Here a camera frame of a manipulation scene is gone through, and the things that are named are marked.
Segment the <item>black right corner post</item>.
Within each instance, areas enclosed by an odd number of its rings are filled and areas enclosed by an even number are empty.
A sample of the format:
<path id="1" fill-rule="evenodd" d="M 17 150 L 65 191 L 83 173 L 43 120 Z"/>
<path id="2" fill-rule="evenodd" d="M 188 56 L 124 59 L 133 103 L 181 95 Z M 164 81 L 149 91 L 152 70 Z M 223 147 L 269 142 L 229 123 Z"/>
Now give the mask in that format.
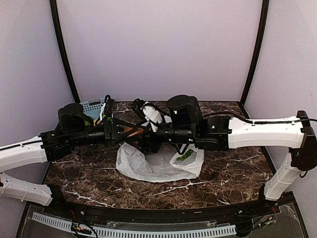
<path id="1" fill-rule="evenodd" d="M 243 88 L 242 96 L 240 98 L 240 101 L 238 102 L 238 106 L 240 107 L 245 118 L 247 119 L 249 119 L 250 117 L 245 109 L 245 105 L 251 90 L 252 82 L 255 76 L 255 72 L 256 72 L 256 68 L 257 68 L 257 64 L 258 64 L 258 60 L 259 60 L 259 56 L 260 56 L 260 52 L 262 48 L 268 9 L 269 9 L 269 0 L 263 0 L 252 59 L 251 59 L 250 67 L 248 70 L 246 82 Z"/>

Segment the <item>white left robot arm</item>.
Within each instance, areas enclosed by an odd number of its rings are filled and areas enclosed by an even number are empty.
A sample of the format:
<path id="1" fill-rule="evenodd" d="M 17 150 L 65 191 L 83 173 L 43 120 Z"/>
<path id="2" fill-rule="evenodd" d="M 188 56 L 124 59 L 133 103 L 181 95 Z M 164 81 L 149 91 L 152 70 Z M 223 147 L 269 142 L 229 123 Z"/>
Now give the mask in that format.
<path id="1" fill-rule="evenodd" d="M 56 185 L 35 184 L 13 178 L 6 171 L 21 166 L 52 162 L 72 153 L 76 147 L 116 144 L 138 130 L 137 126 L 112 116 L 112 103 L 102 107 L 98 124 L 84 113 L 81 104 L 72 103 L 58 110 L 55 130 L 41 133 L 20 144 L 0 149 L 0 195 L 20 201 L 50 206 L 59 216 L 66 216 L 70 206 Z"/>

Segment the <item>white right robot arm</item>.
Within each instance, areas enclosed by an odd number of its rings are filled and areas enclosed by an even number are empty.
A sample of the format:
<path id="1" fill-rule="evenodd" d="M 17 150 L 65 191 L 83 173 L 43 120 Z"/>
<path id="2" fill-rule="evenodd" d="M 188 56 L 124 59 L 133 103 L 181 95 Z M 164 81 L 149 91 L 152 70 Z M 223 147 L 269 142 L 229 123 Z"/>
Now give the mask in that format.
<path id="1" fill-rule="evenodd" d="M 141 122 L 126 142 L 142 153 L 157 152 L 164 143 L 185 155 L 190 145 L 204 151 L 242 147 L 280 146 L 289 149 L 283 164 L 264 185 L 253 211 L 263 215 L 303 172 L 317 165 L 317 137 L 305 111 L 283 119 L 245 119 L 234 112 L 204 115 L 194 96 L 178 95 L 167 101 L 167 111 L 136 99 L 132 110 Z"/>

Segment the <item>black left corner post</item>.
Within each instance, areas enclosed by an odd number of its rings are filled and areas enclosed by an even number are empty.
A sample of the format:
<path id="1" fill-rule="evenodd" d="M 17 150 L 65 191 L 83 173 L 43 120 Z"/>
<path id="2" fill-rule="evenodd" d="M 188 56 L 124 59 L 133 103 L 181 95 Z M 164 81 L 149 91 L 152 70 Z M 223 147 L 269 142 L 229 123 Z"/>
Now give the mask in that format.
<path id="1" fill-rule="evenodd" d="M 57 1 L 56 0 L 49 0 L 50 2 L 50 9 L 51 9 L 51 16 L 53 20 L 53 26 L 54 26 L 54 31 L 55 31 L 55 37 L 60 53 L 60 57 L 62 60 L 64 72 L 66 75 L 67 83 L 69 86 L 69 89 L 71 91 L 72 98 L 74 102 L 80 103 L 80 97 L 79 93 L 77 91 L 77 87 L 75 85 L 75 80 L 72 74 L 72 70 L 70 67 L 66 47 L 65 47 L 65 42 L 63 38 L 63 33 L 62 33 L 62 27 L 61 27 L 61 22 L 60 22 L 60 17 L 59 17 L 59 11 L 58 11 L 58 6 L 57 6 Z"/>

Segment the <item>light blue plastic basket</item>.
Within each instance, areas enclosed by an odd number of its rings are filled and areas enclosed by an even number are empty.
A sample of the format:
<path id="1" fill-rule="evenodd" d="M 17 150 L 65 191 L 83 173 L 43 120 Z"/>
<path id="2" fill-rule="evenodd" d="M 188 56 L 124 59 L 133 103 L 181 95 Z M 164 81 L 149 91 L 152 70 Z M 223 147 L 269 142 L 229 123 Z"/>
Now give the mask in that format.
<path id="1" fill-rule="evenodd" d="M 100 98 L 94 101 L 81 102 L 80 105 L 83 106 L 83 112 L 85 115 L 91 117 L 93 120 L 96 120 L 100 115 L 100 110 L 104 103 L 105 99 Z"/>

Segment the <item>black corner post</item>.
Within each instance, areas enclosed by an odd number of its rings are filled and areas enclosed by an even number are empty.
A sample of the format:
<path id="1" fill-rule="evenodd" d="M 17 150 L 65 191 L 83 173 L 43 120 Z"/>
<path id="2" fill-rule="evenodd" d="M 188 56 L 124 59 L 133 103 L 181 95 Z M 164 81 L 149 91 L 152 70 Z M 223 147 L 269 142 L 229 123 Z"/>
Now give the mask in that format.
<path id="1" fill-rule="evenodd" d="M 243 88 L 242 96 L 240 98 L 240 101 L 238 102 L 238 106 L 240 107 L 245 118 L 247 119 L 249 119 L 250 117 L 245 109 L 245 105 L 251 90 L 252 82 L 255 76 L 255 72 L 256 72 L 256 68 L 257 68 L 257 64 L 258 64 L 258 60 L 259 60 L 259 56 L 260 56 L 260 52 L 262 48 L 268 9 L 269 9 L 269 0 L 263 0 L 252 59 L 251 59 L 250 67 L 248 70 L 246 82 Z"/>
<path id="2" fill-rule="evenodd" d="M 77 87 L 75 85 L 75 80 L 72 74 L 72 70 L 70 67 L 66 47 L 65 47 L 65 42 L 63 38 L 63 33 L 62 33 L 62 27 L 61 27 L 61 22 L 60 22 L 60 17 L 59 17 L 59 11 L 58 11 L 58 6 L 57 6 L 57 1 L 56 0 L 49 0 L 50 2 L 50 9 L 51 9 L 51 16 L 53 20 L 53 26 L 54 26 L 54 31 L 55 31 L 55 37 L 60 53 L 60 57 L 62 60 L 64 72 L 66 75 L 67 83 L 69 86 L 69 89 L 71 91 L 72 98 L 74 102 L 80 103 L 80 97 L 79 93 L 77 91 Z"/>

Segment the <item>green grape bunch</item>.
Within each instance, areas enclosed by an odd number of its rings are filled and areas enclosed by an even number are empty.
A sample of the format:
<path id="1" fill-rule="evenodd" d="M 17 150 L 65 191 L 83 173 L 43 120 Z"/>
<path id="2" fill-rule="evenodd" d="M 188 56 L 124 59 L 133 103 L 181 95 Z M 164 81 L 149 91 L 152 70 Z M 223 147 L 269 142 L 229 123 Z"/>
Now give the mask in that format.
<path id="1" fill-rule="evenodd" d="M 178 157 L 176 160 L 177 161 L 184 161 L 187 158 L 189 158 L 193 153 L 194 153 L 194 151 L 192 149 L 189 149 L 186 153 L 184 153 L 182 156 Z"/>

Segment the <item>black front rail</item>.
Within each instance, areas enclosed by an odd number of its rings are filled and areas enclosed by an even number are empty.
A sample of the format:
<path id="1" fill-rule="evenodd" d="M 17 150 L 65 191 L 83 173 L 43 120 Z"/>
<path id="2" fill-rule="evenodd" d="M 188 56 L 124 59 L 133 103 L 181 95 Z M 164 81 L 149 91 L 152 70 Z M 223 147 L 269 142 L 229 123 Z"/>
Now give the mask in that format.
<path id="1" fill-rule="evenodd" d="M 261 203 L 259 201 L 227 206 L 180 210 L 121 209 L 84 205 L 73 202 L 54 202 L 52 205 L 46 207 L 45 211 L 91 224 L 105 224 L 108 221 L 163 223 L 216 220 L 218 222 L 240 222 L 248 221 L 251 218 L 264 216 L 273 212 L 269 204 Z"/>

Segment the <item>brown potato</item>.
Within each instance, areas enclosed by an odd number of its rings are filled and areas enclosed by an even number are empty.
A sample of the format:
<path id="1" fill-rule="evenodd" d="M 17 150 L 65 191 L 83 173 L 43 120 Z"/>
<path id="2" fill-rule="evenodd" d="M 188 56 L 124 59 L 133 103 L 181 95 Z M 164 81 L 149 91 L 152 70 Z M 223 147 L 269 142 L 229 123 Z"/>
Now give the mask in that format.
<path id="1" fill-rule="evenodd" d="M 128 133 L 127 137 L 131 137 L 131 136 L 134 136 L 136 134 L 140 134 L 144 131 L 141 127 L 138 127 L 138 129 L 136 131 L 133 131 L 133 130 L 134 129 L 132 127 L 126 127 L 123 132 Z"/>

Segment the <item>white plastic bag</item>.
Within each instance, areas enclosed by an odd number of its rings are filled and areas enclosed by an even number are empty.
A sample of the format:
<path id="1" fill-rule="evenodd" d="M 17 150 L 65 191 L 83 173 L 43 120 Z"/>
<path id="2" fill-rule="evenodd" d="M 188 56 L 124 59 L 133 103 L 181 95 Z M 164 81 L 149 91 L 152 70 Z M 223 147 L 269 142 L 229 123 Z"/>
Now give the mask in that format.
<path id="1" fill-rule="evenodd" d="M 195 179 L 201 173 L 205 151 L 193 144 L 185 152 L 189 149 L 194 153 L 184 161 L 177 161 L 182 155 L 171 145 L 164 144 L 157 153 L 144 155 L 124 143 L 117 152 L 116 169 L 129 178 L 153 183 Z"/>

